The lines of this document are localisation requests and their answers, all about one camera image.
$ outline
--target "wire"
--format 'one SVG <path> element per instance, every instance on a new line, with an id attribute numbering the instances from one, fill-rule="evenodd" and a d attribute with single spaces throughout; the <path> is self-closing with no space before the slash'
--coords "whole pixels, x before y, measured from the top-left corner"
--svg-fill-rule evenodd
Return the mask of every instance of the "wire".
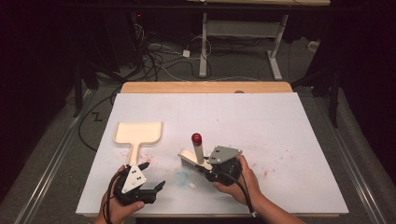
<path id="1" fill-rule="evenodd" d="M 250 39 L 245 39 L 245 38 L 243 38 L 243 39 L 231 39 L 228 36 L 225 36 L 224 38 L 220 38 L 220 37 L 214 36 L 214 35 L 209 35 L 208 37 L 213 38 L 214 40 L 218 40 L 218 41 L 226 41 L 229 44 L 229 46 L 215 45 L 215 44 L 213 44 L 213 40 L 211 40 L 211 42 L 212 42 L 212 44 L 211 44 L 212 54 L 214 54 L 215 56 L 219 56 L 219 57 L 226 56 L 226 55 L 229 55 L 229 54 L 233 53 L 234 49 L 244 49 L 244 48 L 248 48 L 248 47 L 257 47 L 257 46 L 260 45 L 260 43 L 264 39 L 266 39 L 266 38 L 263 38 L 263 37 L 255 37 L 253 39 L 252 38 L 250 38 Z M 245 43 L 243 43 L 244 41 L 251 41 L 251 43 L 245 44 Z M 214 53 L 215 48 L 221 48 L 221 49 L 229 48 L 229 49 L 225 53 L 217 54 L 217 53 Z"/>
<path id="2" fill-rule="evenodd" d="M 225 172 L 220 171 L 219 173 L 220 173 L 221 175 L 225 175 L 225 176 L 227 176 L 228 178 L 230 178 L 230 179 L 242 190 L 242 192 L 243 192 L 244 195 L 245 195 L 245 199 L 246 199 L 246 201 L 247 201 L 248 210 L 249 210 L 250 214 L 253 215 L 253 216 L 255 217 L 256 215 L 254 215 L 254 210 L 253 210 L 253 206 L 251 205 L 250 198 L 248 197 L 247 191 L 244 189 L 244 187 L 241 185 L 241 183 L 239 183 L 238 180 L 236 180 L 235 178 L 233 178 L 233 176 L 231 176 L 231 175 L 229 175 L 229 174 L 227 174 L 227 173 L 225 173 Z"/>
<path id="3" fill-rule="evenodd" d="M 105 221 L 107 224 L 112 224 L 111 222 L 111 216 L 110 216 L 110 199 L 113 197 L 110 196 L 111 190 L 113 188 L 114 181 L 122 174 L 122 171 L 117 172 L 113 177 L 111 177 L 110 183 L 108 184 L 107 188 L 107 197 L 106 201 L 103 204 L 102 211 L 103 211 L 103 217 L 105 218 Z"/>
<path id="4" fill-rule="evenodd" d="M 257 71 L 257 79 L 260 78 L 260 71 L 261 71 L 261 70 L 264 70 L 266 67 L 268 67 L 268 65 L 271 64 L 271 61 L 272 61 L 273 59 L 274 59 L 274 58 L 269 59 L 269 62 L 268 62 L 265 66 L 263 66 L 261 69 L 259 69 L 259 71 Z"/>
<path id="5" fill-rule="evenodd" d="M 293 2 L 297 3 L 297 5 L 300 5 L 300 6 L 303 5 L 301 2 L 297 2 L 296 0 L 293 0 Z"/>
<path id="6" fill-rule="evenodd" d="M 212 52 L 212 45 L 210 44 L 210 42 L 209 42 L 206 38 L 203 38 L 203 37 L 200 36 L 200 35 L 198 35 L 198 36 L 196 36 L 195 38 L 193 38 L 193 39 L 190 41 L 190 43 L 187 45 L 186 49 L 189 49 L 189 45 L 192 43 L 193 40 L 199 39 L 199 38 L 201 38 L 201 39 L 203 39 L 204 41 L 206 41 L 206 43 L 209 45 L 209 52 L 206 54 L 206 57 L 207 57 L 207 56 L 209 56 L 210 53 Z"/>
<path id="7" fill-rule="evenodd" d="M 169 75 L 169 77 L 172 77 L 172 78 L 175 79 L 175 80 L 188 82 L 188 80 L 184 80 L 184 79 L 180 79 L 180 78 L 178 78 L 178 77 L 172 76 L 172 74 L 170 74 L 170 73 L 168 72 L 168 70 L 166 70 L 164 67 L 161 67 L 161 69 L 163 69 L 163 71 L 165 71 L 165 72 Z"/>
<path id="8" fill-rule="evenodd" d="M 247 80 L 253 80 L 253 81 L 262 82 L 261 80 L 256 79 L 256 78 L 253 78 L 253 77 L 223 77 L 223 78 L 218 78 L 218 79 L 208 80 L 208 81 L 222 81 L 222 80 L 235 79 L 235 78 L 242 78 L 242 79 L 247 79 Z"/>
<path id="9" fill-rule="evenodd" d="M 241 171 L 241 176 L 242 176 L 242 179 L 244 180 L 245 188 L 246 188 L 246 191 L 247 191 L 247 200 L 248 200 L 248 203 L 250 204 L 251 208 L 253 209 L 253 205 L 251 204 L 251 200 L 250 200 L 250 195 L 248 194 L 248 185 L 247 185 L 247 181 L 245 180 L 245 177 L 244 177 L 244 174 L 242 174 L 242 171 Z"/>
<path id="10" fill-rule="evenodd" d="M 137 37 L 136 40 L 141 39 L 140 40 L 140 44 L 138 47 L 140 47 L 143 44 L 143 40 L 145 39 L 145 30 L 143 29 L 143 27 L 139 24 L 135 24 L 135 26 L 137 26 L 139 29 L 137 31 Z"/>
<path id="11" fill-rule="evenodd" d="M 172 48 L 170 48 L 170 47 L 167 47 L 167 46 L 165 46 L 165 45 L 163 45 L 163 44 L 161 44 L 161 45 L 160 45 L 160 44 L 149 44 L 148 46 L 150 46 L 150 45 L 161 46 L 159 49 L 156 49 L 156 50 L 154 50 L 154 51 L 158 51 L 158 50 L 160 50 L 160 49 L 162 49 L 162 48 L 166 48 L 166 49 L 170 49 L 170 50 L 172 50 L 172 51 L 170 51 L 170 52 L 162 51 L 162 53 L 174 53 L 174 54 L 181 55 L 181 53 L 177 52 L 175 49 L 172 49 Z"/>
<path id="12" fill-rule="evenodd" d="M 79 139 L 81 140 L 82 144 L 84 144 L 85 147 L 89 148 L 90 150 L 92 150 L 92 151 L 94 151 L 94 152 L 97 151 L 97 148 L 94 148 L 94 147 L 90 146 L 90 145 L 84 140 L 84 138 L 83 138 L 82 135 L 81 135 L 82 123 L 83 123 L 84 120 L 88 117 L 88 115 L 90 115 L 91 112 L 92 112 L 97 106 L 99 106 L 101 103 L 103 103 L 104 101 L 110 100 L 110 103 L 111 103 L 112 105 L 114 105 L 114 102 L 112 101 L 112 98 L 113 98 L 114 96 L 116 96 L 116 92 L 119 91 L 119 90 L 120 90 L 120 86 L 117 87 L 117 88 L 111 93 L 110 96 L 107 96 L 105 99 L 101 100 L 99 103 L 97 103 L 96 105 L 94 105 L 94 106 L 84 115 L 84 117 L 82 118 L 81 123 L 78 125 L 78 137 L 79 137 Z"/>

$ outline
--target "red cap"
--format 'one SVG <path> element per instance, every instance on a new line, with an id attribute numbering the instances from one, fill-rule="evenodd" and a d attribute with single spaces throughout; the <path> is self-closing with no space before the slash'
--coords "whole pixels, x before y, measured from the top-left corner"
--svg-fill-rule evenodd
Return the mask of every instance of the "red cap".
<path id="1" fill-rule="evenodd" d="M 198 133 L 194 133 L 194 134 L 192 135 L 192 137 L 191 137 L 191 140 L 192 140 L 192 144 L 193 144 L 195 147 L 198 147 L 198 146 L 200 146 L 200 145 L 202 144 L 202 137 L 201 137 L 201 135 L 198 134 Z"/>

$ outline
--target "black cable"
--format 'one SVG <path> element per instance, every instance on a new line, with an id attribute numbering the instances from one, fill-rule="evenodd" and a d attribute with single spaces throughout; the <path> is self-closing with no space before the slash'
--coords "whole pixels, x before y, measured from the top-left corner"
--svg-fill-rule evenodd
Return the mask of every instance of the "black cable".
<path id="1" fill-rule="evenodd" d="M 172 62 L 175 62 L 175 61 L 181 60 L 181 59 L 185 59 L 185 58 L 184 57 L 179 57 L 179 58 L 173 59 L 171 61 L 163 62 L 163 63 L 172 63 Z"/>
<path id="2" fill-rule="evenodd" d="M 190 65 L 190 68 L 191 68 L 191 74 L 192 74 L 193 77 L 195 77 L 194 70 L 193 70 L 193 67 L 192 67 L 192 63 L 189 63 L 189 62 L 178 62 L 178 63 L 173 63 L 173 64 L 171 64 L 171 65 L 165 67 L 164 69 L 168 69 L 168 68 L 170 68 L 170 67 L 172 67 L 172 66 L 174 66 L 174 65 L 177 65 L 177 64 L 179 64 L 179 63 L 187 63 L 187 64 L 189 64 L 189 65 Z"/>
<path id="3" fill-rule="evenodd" d="M 261 70 L 264 70 L 266 67 L 268 67 L 268 65 L 270 65 L 271 64 L 271 61 L 272 61 L 273 59 L 268 59 L 268 63 L 265 65 L 265 66 L 263 66 L 261 69 L 259 69 L 259 71 L 257 71 L 257 79 L 260 79 L 260 71 Z"/>
<path id="4" fill-rule="evenodd" d="M 293 2 L 297 3 L 297 5 L 299 5 L 299 6 L 303 6 L 303 4 L 301 2 L 297 2 L 296 0 L 293 0 Z"/>
<path id="5" fill-rule="evenodd" d="M 157 64 L 163 64 L 163 56 L 159 53 L 155 53 L 155 52 L 151 52 L 151 54 L 153 54 L 155 57 L 155 61 L 157 62 Z"/>
<path id="6" fill-rule="evenodd" d="M 107 96 L 105 99 L 101 100 L 99 103 L 97 103 L 96 105 L 94 105 L 82 118 L 81 123 L 78 125 L 78 137 L 81 140 L 82 144 L 84 144 L 85 147 L 89 148 L 90 150 L 96 152 L 97 149 L 90 146 L 87 142 L 85 142 L 85 140 L 83 139 L 82 135 L 81 135 L 81 127 L 82 127 L 82 123 L 84 122 L 84 120 L 88 117 L 88 115 L 91 114 L 91 112 L 97 107 L 99 106 L 101 103 L 103 103 L 104 101 L 110 99 L 110 103 L 113 105 L 114 103 L 112 103 L 112 98 L 115 96 L 115 92 L 118 91 L 120 89 L 120 86 L 117 87 L 110 96 Z"/>
<path id="7" fill-rule="evenodd" d="M 121 173 L 122 171 L 117 172 L 115 175 L 113 175 L 113 177 L 111 177 L 110 183 L 108 184 L 106 201 L 102 207 L 103 217 L 105 218 L 107 224 L 112 224 L 111 216 L 110 216 L 110 199 L 113 198 L 110 196 L 111 189 L 113 188 L 114 181 L 116 181 L 117 177 L 119 177 Z"/>
<path id="8" fill-rule="evenodd" d="M 130 72 L 128 75 L 126 75 L 124 78 L 130 78 L 133 77 L 134 75 L 138 74 L 143 67 L 143 62 L 141 62 L 135 69 L 134 71 Z"/>
<path id="9" fill-rule="evenodd" d="M 145 78 L 146 78 L 147 81 L 150 81 L 150 78 L 151 78 L 151 77 L 155 77 L 154 81 L 157 81 L 157 80 L 158 80 L 158 71 L 157 71 L 157 64 L 155 63 L 156 60 L 155 60 L 154 57 L 153 57 L 150 53 L 148 53 L 148 52 L 146 53 L 146 56 L 148 57 L 148 61 L 151 63 L 152 66 L 149 68 L 148 71 L 146 71 L 146 69 L 144 70 L 144 71 L 145 71 Z M 150 72 L 151 70 L 154 70 L 154 74 L 151 75 L 151 76 L 149 76 L 149 72 Z"/>
<path id="10" fill-rule="evenodd" d="M 250 198 L 248 197 L 248 194 L 247 194 L 247 192 L 245 191 L 244 187 L 241 185 L 241 183 L 239 183 L 238 180 L 236 180 L 235 178 L 233 178 L 233 176 L 231 176 L 231 175 L 229 175 L 229 174 L 227 174 L 227 173 L 225 173 L 225 172 L 220 172 L 220 174 L 221 174 L 221 175 L 225 175 L 225 176 L 227 176 L 228 178 L 230 178 L 230 179 L 242 190 L 242 192 L 243 192 L 244 195 L 245 195 L 245 200 L 247 201 L 248 210 L 249 210 L 250 214 L 253 215 L 253 216 L 255 217 L 255 215 L 254 215 L 254 210 L 253 210 L 253 206 L 252 206 L 252 204 L 251 204 Z"/>
<path id="11" fill-rule="evenodd" d="M 248 185 L 247 185 L 247 181 L 245 180 L 245 177 L 244 177 L 244 174 L 242 174 L 242 171 L 241 171 L 241 176 L 242 176 L 242 179 L 244 180 L 245 188 L 246 188 L 246 190 L 247 190 L 247 199 L 248 199 L 248 203 L 250 204 L 251 208 L 253 209 L 253 204 L 251 203 L 250 195 L 248 194 Z"/>
<path id="12" fill-rule="evenodd" d="M 244 49 L 244 48 L 259 46 L 260 43 L 265 39 L 265 38 L 262 38 L 262 37 L 255 37 L 251 43 L 245 44 L 245 43 L 242 43 L 241 41 L 251 41 L 251 39 L 249 39 L 249 40 L 235 40 L 235 39 L 231 39 L 231 38 L 228 38 L 228 37 L 227 37 L 227 38 L 218 38 L 218 37 L 216 37 L 216 36 L 210 36 L 210 37 L 212 37 L 212 38 L 214 38 L 214 39 L 217 39 L 217 40 L 226 41 L 226 42 L 228 42 L 228 44 L 230 45 L 230 46 L 216 45 L 216 44 L 213 44 L 213 42 L 212 42 L 212 40 L 211 40 L 211 43 L 212 43 L 212 44 L 211 44 L 211 47 L 212 47 L 212 52 L 211 52 L 211 54 L 213 54 L 214 56 L 218 56 L 218 57 L 227 56 L 227 55 L 233 53 L 233 51 L 234 51 L 235 49 Z M 225 49 L 225 48 L 229 48 L 229 49 L 228 49 L 228 51 L 227 51 L 226 53 L 223 53 L 223 54 L 216 54 L 216 53 L 215 53 L 215 49 L 216 49 L 216 48 L 224 48 L 224 49 Z M 198 50 L 198 49 L 200 49 L 200 48 L 199 48 L 199 47 L 197 47 L 197 48 L 191 48 L 191 52 L 193 52 L 193 51 L 195 51 L 195 50 Z"/>

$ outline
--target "white standing desk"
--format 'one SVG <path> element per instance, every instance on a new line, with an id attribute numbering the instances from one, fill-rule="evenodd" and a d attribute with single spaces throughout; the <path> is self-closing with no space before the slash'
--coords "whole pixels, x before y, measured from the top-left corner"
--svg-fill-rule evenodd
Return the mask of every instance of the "white standing desk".
<path id="1" fill-rule="evenodd" d="M 77 214 L 97 215 L 111 176 L 128 161 L 129 147 L 113 141 L 117 123 L 141 121 L 163 123 L 160 141 L 139 151 L 138 163 L 150 162 L 143 171 L 148 182 L 142 189 L 152 189 L 163 180 L 166 184 L 157 201 L 134 217 L 249 216 L 246 206 L 217 192 L 203 176 L 181 165 L 177 153 L 182 148 L 193 151 L 193 133 L 202 135 L 206 155 L 215 146 L 242 149 L 262 192 L 288 212 L 310 216 L 348 213 L 300 99 L 289 84 L 164 82 L 124 84 Z"/>
<path id="2" fill-rule="evenodd" d="M 328 6 L 330 0 L 205 0 L 205 4 L 261 4 L 261 5 L 284 5 L 284 6 Z M 276 53 L 285 31 L 288 15 L 283 15 L 280 22 L 261 21 L 213 21 L 207 19 L 207 13 L 203 16 L 202 48 L 200 59 L 199 76 L 206 77 L 207 45 L 206 40 L 209 35 L 231 35 L 231 36 L 251 36 L 251 37 L 274 37 L 274 47 L 267 50 L 267 57 L 275 80 L 282 80 L 279 67 L 276 62 Z"/>

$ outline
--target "cable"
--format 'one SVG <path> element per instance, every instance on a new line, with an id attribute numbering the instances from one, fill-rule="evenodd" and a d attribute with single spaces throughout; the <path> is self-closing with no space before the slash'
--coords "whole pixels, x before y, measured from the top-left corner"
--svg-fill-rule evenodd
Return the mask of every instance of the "cable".
<path id="1" fill-rule="evenodd" d="M 263 66 L 261 69 L 259 69 L 259 71 L 257 71 L 257 79 L 260 78 L 260 71 L 261 71 L 261 70 L 264 70 L 266 67 L 268 67 L 268 65 L 271 64 L 271 61 L 272 61 L 273 59 L 269 59 L 269 62 L 268 62 L 265 66 Z"/>
<path id="2" fill-rule="evenodd" d="M 296 0 L 293 0 L 293 2 L 297 3 L 297 5 L 299 5 L 299 6 L 303 5 L 301 2 L 297 2 Z"/>
<path id="3" fill-rule="evenodd" d="M 107 224 L 112 224 L 111 222 L 111 216 L 110 216 L 110 200 L 113 197 L 110 197 L 111 190 L 113 188 L 114 181 L 122 174 L 122 171 L 117 172 L 113 177 L 111 177 L 110 183 L 108 184 L 107 188 L 107 197 L 106 201 L 103 204 L 102 211 L 103 211 L 103 217 L 105 218 L 105 221 Z"/>
<path id="4" fill-rule="evenodd" d="M 174 54 L 181 55 L 181 53 L 177 52 L 175 49 L 172 49 L 172 48 L 170 48 L 170 47 L 167 47 L 167 46 L 165 46 L 165 45 L 163 45 L 163 44 L 161 44 L 161 45 L 160 45 L 160 44 L 149 44 L 148 47 L 149 47 L 150 45 L 161 46 L 159 49 L 152 49 L 152 50 L 154 50 L 154 51 L 159 51 L 159 50 L 162 49 L 162 48 L 166 48 L 166 49 L 170 49 L 170 50 L 172 50 L 172 51 L 171 51 L 171 52 L 161 51 L 161 53 L 174 53 Z"/>
<path id="5" fill-rule="evenodd" d="M 213 38 L 215 40 L 219 40 L 219 41 L 226 41 L 230 45 L 230 46 L 215 45 L 215 44 L 213 44 L 213 40 L 211 40 L 212 41 L 212 44 L 211 44 L 212 54 L 214 54 L 215 56 L 218 56 L 218 57 L 222 57 L 222 56 L 226 56 L 228 54 L 231 54 L 231 53 L 233 53 L 234 49 L 243 49 L 243 48 L 248 48 L 248 47 L 257 47 L 257 46 L 260 45 L 260 43 L 264 39 L 266 39 L 266 38 L 263 38 L 263 37 L 255 37 L 255 38 L 253 38 L 253 41 L 251 43 L 245 44 L 245 43 L 242 43 L 242 42 L 243 41 L 251 41 L 252 39 L 250 38 L 250 39 L 236 40 L 236 39 L 231 39 L 228 36 L 225 36 L 224 38 L 220 38 L 220 37 L 214 36 L 214 35 L 209 35 L 208 37 L 211 37 L 211 38 Z M 215 48 L 223 48 L 223 49 L 229 48 L 229 49 L 228 49 L 228 51 L 226 53 L 216 54 L 216 53 L 214 53 Z"/>
<path id="6" fill-rule="evenodd" d="M 187 45 L 187 47 L 186 47 L 186 50 L 188 50 L 189 49 L 189 46 L 190 46 L 190 44 L 192 44 L 192 41 L 193 40 L 195 40 L 195 39 L 199 39 L 199 38 L 201 38 L 201 39 L 203 39 L 204 41 L 206 41 L 206 43 L 209 45 L 209 52 L 206 54 L 206 57 L 207 56 L 209 56 L 210 55 L 210 53 L 212 52 L 212 45 L 210 44 L 210 42 L 206 39 L 206 38 L 203 38 L 203 37 L 201 37 L 201 36 L 196 36 L 195 38 L 193 38 L 191 41 L 190 41 L 190 43 Z"/>
<path id="7" fill-rule="evenodd" d="M 219 173 L 220 173 L 221 175 L 225 175 L 225 176 L 227 176 L 228 178 L 230 178 L 230 179 L 242 190 L 242 192 L 243 192 L 244 195 L 245 195 L 245 200 L 247 201 L 247 207 L 248 207 L 248 210 L 249 210 L 250 214 L 251 214 L 253 217 L 256 217 L 256 215 L 255 215 L 255 213 L 254 213 L 254 210 L 253 210 L 253 206 L 251 205 L 250 198 L 248 197 L 247 191 L 244 189 L 244 187 L 241 185 L 241 183 L 239 183 L 238 180 L 236 180 L 235 178 L 233 178 L 233 176 L 231 176 L 231 175 L 229 175 L 229 174 L 227 174 L 227 173 L 225 173 L 225 172 L 220 171 Z"/>
<path id="8" fill-rule="evenodd" d="M 241 171 L 241 176 L 242 176 L 242 179 L 244 180 L 245 188 L 246 188 L 246 190 L 247 190 L 248 203 L 250 204 L 251 208 L 253 209 L 253 205 L 251 204 L 251 200 L 250 200 L 250 195 L 248 194 L 248 185 L 247 185 L 247 181 L 245 180 L 245 177 L 244 177 L 244 174 L 242 174 L 242 171 Z"/>
<path id="9" fill-rule="evenodd" d="M 101 100 L 99 103 L 97 103 L 96 105 L 94 105 L 94 106 L 84 115 L 84 117 L 82 118 L 81 123 L 78 125 L 78 137 L 79 137 L 79 139 L 81 140 L 82 144 L 84 144 L 85 147 L 89 148 L 90 150 L 92 150 L 92 151 L 94 151 L 94 152 L 96 152 L 97 149 L 94 148 L 94 147 L 92 147 L 92 146 L 90 146 L 87 142 L 85 142 L 84 138 L 83 138 L 82 135 L 81 135 L 82 123 L 83 123 L 84 120 L 88 117 L 88 115 L 90 115 L 91 112 L 92 112 L 97 106 L 99 106 L 101 103 L 103 103 L 104 101 L 106 101 L 106 100 L 109 99 L 109 100 L 110 100 L 110 103 L 111 103 L 112 105 L 114 105 L 114 102 L 112 102 L 112 98 L 113 98 L 114 96 L 116 96 L 116 92 L 117 92 L 119 89 L 120 89 L 120 86 L 117 87 L 117 88 L 111 93 L 110 96 L 107 96 L 105 99 Z"/>
<path id="10" fill-rule="evenodd" d="M 234 78 L 242 78 L 242 79 L 247 79 L 247 80 L 253 80 L 253 81 L 262 82 L 261 80 L 256 79 L 256 78 L 253 78 L 253 77 L 223 77 L 223 78 L 218 78 L 218 79 L 208 80 L 208 81 L 222 81 L 222 80 L 234 79 Z"/>

